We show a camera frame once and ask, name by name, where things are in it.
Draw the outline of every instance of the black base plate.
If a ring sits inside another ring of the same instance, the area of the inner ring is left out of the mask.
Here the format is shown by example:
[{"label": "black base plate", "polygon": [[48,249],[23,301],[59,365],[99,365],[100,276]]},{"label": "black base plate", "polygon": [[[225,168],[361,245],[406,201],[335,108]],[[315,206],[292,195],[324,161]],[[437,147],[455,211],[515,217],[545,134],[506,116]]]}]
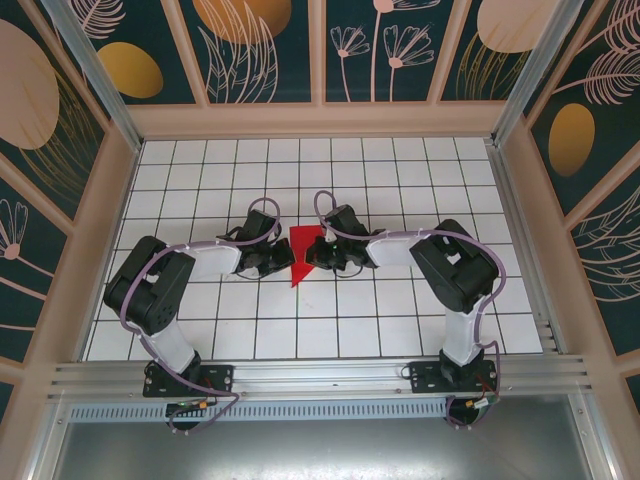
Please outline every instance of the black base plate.
[{"label": "black base plate", "polygon": [[[157,363],[150,362],[144,369],[145,381],[142,396],[145,398],[203,397],[206,394],[189,388],[164,371]],[[215,390],[231,391],[233,365],[202,365],[199,385]]]},{"label": "black base plate", "polygon": [[[472,377],[461,382],[459,386],[452,385],[449,380],[440,373],[440,362],[411,362],[404,370],[411,381],[413,393],[456,393],[456,392],[482,392],[482,384],[477,378]],[[497,379],[491,378],[491,373],[496,371],[495,363],[491,360],[482,360],[479,363],[477,373],[491,388],[495,390]]]}]

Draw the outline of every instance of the enclosure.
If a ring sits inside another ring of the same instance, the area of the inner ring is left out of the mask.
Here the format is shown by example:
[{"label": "enclosure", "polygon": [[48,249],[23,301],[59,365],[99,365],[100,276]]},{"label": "enclosure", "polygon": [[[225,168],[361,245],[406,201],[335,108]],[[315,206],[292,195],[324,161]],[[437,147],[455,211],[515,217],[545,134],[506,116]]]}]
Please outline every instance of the enclosure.
[{"label": "enclosure", "polygon": [[[638,0],[7,0],[0,39],[7,478],[634,478]],[[367,232],[451,219],[497,254],[495,411],[457,431],[405,376],[450,335],[424,270],[292,285],[296,254],[190,278],[177,325],[240,400],[173,438],[109,282],[263,197],[295,250],[321,190]]]}]

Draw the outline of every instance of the red cloth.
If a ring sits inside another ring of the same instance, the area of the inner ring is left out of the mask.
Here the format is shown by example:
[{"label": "red cloth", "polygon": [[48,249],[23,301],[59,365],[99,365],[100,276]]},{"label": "red cloth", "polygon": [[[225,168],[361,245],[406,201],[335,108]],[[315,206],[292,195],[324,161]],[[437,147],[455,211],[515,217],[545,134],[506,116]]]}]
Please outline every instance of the red cloth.
[{"label": "red cloth", "polygon": [[313,245],[316,237],[322,237],[323,234],[320,225],[303,225],[289,228],[291,249],[296,259],[296,263],[291,265],[291,288],[300,283],[313,270],[313,265],[305,262],[305,255],[309,247]]}]

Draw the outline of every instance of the vent slot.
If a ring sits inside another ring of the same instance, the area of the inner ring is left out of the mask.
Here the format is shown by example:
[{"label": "vent slot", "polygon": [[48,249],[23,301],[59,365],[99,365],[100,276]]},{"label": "vent slot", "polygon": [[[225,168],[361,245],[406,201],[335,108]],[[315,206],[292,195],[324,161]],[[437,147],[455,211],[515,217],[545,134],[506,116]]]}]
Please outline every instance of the vent slot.
[{"label": "vent slot", "polygon": [[[351,400],[313,402],[241,401],[219,421],[357,420],[444,417],[444,398],[403,400]],[[189,412],[175,421],[207,420],[226,402],[206,410]],[[84,404],[71,410],[71,423],[166,422],[167,404]]]}]

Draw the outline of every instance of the white grid floor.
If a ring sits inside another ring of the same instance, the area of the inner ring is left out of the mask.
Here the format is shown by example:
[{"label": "white grid floor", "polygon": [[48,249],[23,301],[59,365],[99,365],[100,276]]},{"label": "white grid floor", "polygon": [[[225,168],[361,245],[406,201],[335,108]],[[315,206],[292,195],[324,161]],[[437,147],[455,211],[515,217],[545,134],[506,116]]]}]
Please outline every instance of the white grid floor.
[{"label": "white grid floor", "polygon": [[[542,352],[481,138],[147,142],[107,280],[142,236],[169,244],[212,239],[242,225],[249,203],[264,195],[280,204],[283,236],[293,225],[317,225],[312,200],[322,188],[353,206],[370,230],[456,219],[507,267],[482,340],[498,340],[507,354]],[[386,267],[337,280],[315,269],[295,289],[290,279],[287,269],[260,281],[230,275],[190,283],[180,326],[203,359],[216,360],[409,357],[442,346],[444,307],[419,271]],[[148,356],[101,305],[85,359]]]}]

